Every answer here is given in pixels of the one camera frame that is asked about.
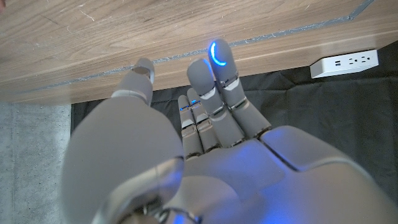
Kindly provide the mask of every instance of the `black fabric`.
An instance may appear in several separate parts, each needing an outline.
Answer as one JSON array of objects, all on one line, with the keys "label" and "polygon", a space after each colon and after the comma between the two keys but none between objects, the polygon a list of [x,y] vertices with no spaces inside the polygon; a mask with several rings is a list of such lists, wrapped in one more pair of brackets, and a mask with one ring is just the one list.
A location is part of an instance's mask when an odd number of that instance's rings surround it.
[{"label": "black fabric", "polygon": [[[291,125],[361,164],[398,203],[398,42],[378,51],[378,67],[311,79],[310,68],[241,77],[247,98],[273,127]],[[189,86],[154,92],[152,107],[180,132],[177,99]],[[101,101],[72,105],[72,130]]]}]

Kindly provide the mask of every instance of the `wooden table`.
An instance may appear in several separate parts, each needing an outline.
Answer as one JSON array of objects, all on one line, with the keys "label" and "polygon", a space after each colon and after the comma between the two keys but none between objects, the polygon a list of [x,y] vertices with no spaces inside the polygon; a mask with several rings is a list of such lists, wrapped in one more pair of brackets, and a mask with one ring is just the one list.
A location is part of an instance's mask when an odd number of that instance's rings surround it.
[{"label": "wooden table", "polygon": [[107,98],[140,57],[155,62],[155,90],[189,85],[188,65],[219,37],[241,76],[307,66],[398,40],[398,1],[8,0],[0,101]]}]

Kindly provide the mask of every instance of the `glowing blue ring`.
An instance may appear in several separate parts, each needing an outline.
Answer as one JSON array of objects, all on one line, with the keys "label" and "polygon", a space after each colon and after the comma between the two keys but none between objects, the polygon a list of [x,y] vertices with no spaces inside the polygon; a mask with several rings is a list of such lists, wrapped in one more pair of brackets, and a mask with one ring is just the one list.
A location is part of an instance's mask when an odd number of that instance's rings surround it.
[{"label": "glowing blue ring", "polygon": [[219,60],[217,60],[216,55],[214,54],[214,47],[216,47],[216,43],[213,43],[211,45],[211,49],[210,49],[210,53],[211,53],[211,57],[213,58],[213,61],[216,62],[216,64],[219,66],[225,66],[226,62],[220,62]]}]

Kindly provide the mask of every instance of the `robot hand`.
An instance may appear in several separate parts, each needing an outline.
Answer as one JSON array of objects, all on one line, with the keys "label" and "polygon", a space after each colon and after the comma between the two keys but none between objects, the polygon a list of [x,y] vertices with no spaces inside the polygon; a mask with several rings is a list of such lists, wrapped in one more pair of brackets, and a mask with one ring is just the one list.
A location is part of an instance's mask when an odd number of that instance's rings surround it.
[{"label": "robot hand", "polygon": [[244,95],[227,42],[187,75],[178,99],[185,170],[165,206],[202,223],[395,223],[398,210],[369,174],[327,143],[270,123]]},{"label": "robot hand", "polygon": [[246,99],[225,41],[212,43],[209,59],[189,66],[193,89],[178,99],[183,144],[149,107],[154,68],[144,58],[81,122],[62,170],[67,223],[398,220],[349,157],[299,129],[271,129]]}]

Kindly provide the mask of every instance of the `electrical outlet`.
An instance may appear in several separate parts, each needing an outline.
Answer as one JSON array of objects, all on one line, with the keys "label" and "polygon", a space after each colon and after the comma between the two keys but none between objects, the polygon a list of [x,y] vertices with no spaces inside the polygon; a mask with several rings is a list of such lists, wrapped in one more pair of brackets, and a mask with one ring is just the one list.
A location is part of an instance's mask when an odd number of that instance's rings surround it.
[{"label": "electrical outlet", "polygon": [[353,54],[323,58],[311,65],[311,77],[320,78],[332,75],[342,75],[379,65],[377,50],[368,50]]}]

